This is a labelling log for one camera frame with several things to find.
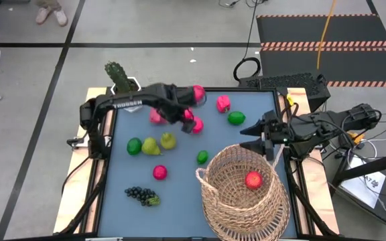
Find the green pear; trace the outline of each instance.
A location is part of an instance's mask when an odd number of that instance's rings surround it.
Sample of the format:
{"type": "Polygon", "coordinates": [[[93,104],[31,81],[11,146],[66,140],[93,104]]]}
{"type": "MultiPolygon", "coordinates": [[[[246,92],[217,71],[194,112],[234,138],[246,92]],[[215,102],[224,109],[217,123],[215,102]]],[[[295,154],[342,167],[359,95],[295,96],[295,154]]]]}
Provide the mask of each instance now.
{"type": "Polygon", "coordinates": [[[171,133],[164,133],[160,139],[160,145],[162,145],[162,147],[167,150],[173,149],[176,144],[177,140],[171,133]]]}
{"type": "Polygon", "coordinates": [[[148,137],[144,140],[141,148],[142,152],[147,155],[160,155],[160,148],[157,145],[157,141],[153,137],[148,137]]]}

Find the potted cactus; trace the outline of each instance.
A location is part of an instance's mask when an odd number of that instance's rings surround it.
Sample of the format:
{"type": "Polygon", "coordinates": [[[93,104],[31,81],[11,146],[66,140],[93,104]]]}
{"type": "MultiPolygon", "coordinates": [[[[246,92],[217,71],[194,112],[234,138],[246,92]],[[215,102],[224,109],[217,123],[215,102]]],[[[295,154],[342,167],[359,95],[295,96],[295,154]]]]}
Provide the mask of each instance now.
{"type": "MultiPolygon", "coordinates": [[[[130,91],[140,91],[141,86],[135,77],[127,77],[125,70],[116,62],[108,62],[105,64],[105,71],[107,72],[110,79],[114,82],[111,87],[113,94],[128,93],[130,91]]],[[[129,112],[139,110],[141,106],[127,107],[124,108],[129,112]]]]}

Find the concrete floor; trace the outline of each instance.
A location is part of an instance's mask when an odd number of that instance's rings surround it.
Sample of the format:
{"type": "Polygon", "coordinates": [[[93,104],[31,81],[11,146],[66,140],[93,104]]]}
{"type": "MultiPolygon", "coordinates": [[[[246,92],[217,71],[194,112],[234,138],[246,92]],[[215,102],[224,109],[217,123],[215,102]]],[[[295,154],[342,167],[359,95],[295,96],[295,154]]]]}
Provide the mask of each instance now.
{"type": "MultiPolygon", "coordinates": [[[[70,20],[79,0],[60,0],[70,20]]],[[[373,0],[386,27],[386,0],[373,0]]],[[[331,0],[269,0],[257,14],[327,14],[331,0]]],[[[0,5],[1,43],[65,42],[69,26],[54,16],[35,24],[37,7],[0,5]]],[[[370,13],[366,0],[339,0],[334,13],[370,13]]],[[[73,43],[246,42],[252,9],[243,2],[224,9],[209,0],[86,0],[73,43]]],[[[253,27],[252,42],[259,42],[253,27]]],[[[0,221],[23,161],[61,48],[2,48],[0,66],[0,221]]],[[[254,48],[248,56],[254,56],[254,48]]],[[[244,48],[70,48],[24,185],[5,235],[25,238],[50,235],[60,203],[60,188],[71,156],[65,140],[78,126],[78,107],[88,87],[108,86],[103,66],[121,63],[142,85],[154,82],[180,86],[236,86],[232,71],[244,48]]],[[[240,76],[253,71],[245,66],[240,76]]],[[[343,110],[367,102],[386,112],[386,88],[330,88],[328,109],[343,110]]],[[[386,129],[380,124],[366,137],[386,129]]],[[[386,155],[386,142],[378,143],[386,155]]],[[[337,160],[326,160],[329,179],[337,160]]],[[[339,229],[348,237],[386,240],[386,226],[337,195],[333,199],[339,229]]]]}

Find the orange striped tape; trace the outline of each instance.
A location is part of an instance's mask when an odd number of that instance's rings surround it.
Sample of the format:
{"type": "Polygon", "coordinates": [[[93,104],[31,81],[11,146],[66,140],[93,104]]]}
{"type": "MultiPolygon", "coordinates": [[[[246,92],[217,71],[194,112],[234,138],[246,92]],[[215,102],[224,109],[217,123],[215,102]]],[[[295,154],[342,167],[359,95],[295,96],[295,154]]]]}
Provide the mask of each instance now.
{"type": "MultiPolygon", "coordinates": [[[[317,48],[320,42],[267,42],[262,43],[263,48],[317,48]]],[[[358,48],[358,47],[386,47],[386,41],[336,41],[322,42],[321,47],[333,48],[358,48]]]]}
{"type": "Polygon", "coordinates": [[[386,81],[329,81],[330,87],[386,87],[386,81]]]}
{"type": "MultiPolygon", "coordinates": [[[[365,13],[365,14],[333,14],[332,17],[352,17],[352,16],[376,16],[373,13],[365,13]]],[[[257,15],[259,17],[327,17],[325,14],[297,14],[297,15],[257,15]]]]}
{"type": "MultiPolygon", "coordinates": [[[[262,48],[261,51],[318,51],[318,48],[262,48]]],[[[321,48],[322,52],[381,52],[386,48],[321,48]]]]}

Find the wooden table frame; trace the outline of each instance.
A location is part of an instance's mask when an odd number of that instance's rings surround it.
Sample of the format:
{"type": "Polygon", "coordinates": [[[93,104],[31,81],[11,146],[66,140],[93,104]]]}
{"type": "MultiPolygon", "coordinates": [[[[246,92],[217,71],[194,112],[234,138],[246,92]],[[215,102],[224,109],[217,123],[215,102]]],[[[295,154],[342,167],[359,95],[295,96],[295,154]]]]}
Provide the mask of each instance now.
{"type": "MultiPolygon", "coordinates": [[[[86,99],[93,98],[100,94],[105,94],[107,88],[89,88],[86,99]]],[[[308,99],[306,97],[306,91],[303,88],[289,88],[288,92],[291,94],[294,102],[299,104],[298,115],[307,114],[310,112],[308,99]]],[[[279,96],[280,109],[285,108],[285,102],[282,96],[279,96]]],[[[105,124],[103,125],[103,134],[108,135],[112,133],[112,123],[114,121],[113,111],[108,112],[105,124]]],[[[81,137],[85,131],[79,127],[77,136],[81,137]]],[[[85,147],[75,150],[71,157],[71,162],[68,172],[71,172],[81,161],[86,159],[88,156],[88,150],[85,147]]],[[[314,157],[321,161],[321,154],[318,150],[314,150],[310,153],[311,157],[314,157]]],[[[292,162],[292,169],[294,169],[295,163],[292,162]]],[[[92,160],[89,159],[66,183],[58,216],[56,218],[56,224],[54,232],[59,232],[64,229],[71,219],[76,215],[78,209],[82,206],[85,201],[85,197],[92,189],[93,183],[96,185],[101,171],[103,168],[103,160],[92,160]]],[[[318,215],[326,222],[327,226],[333,230],[333,232],[339,233],[336,216],[334,215],[333,204],[328,190],[326,174],[322,165],[316,163],[313,160],[305,159],[302,162],[302,168],[294,175],[295,181],[301,184],[301,179],[304,180],[304,185],[307,190],[307,196],[309,197],[310,204],[318,215]]],[[[102,197],[99,195],[90,207],[85,219],[79,228],[76,229],[76,233],[89,233],[94,232],[97,227],[97,217],[99,214],[97,211],[98,200],[102,197]]],[[[310,234],[307,215],[303,205],[297,199],[298,207],[298,221],[300,223],[300,230],[302,234],[310,234]]],[[[314,231],[317,235],[320,235],[319,229],[315,226],[314,231]]]]}

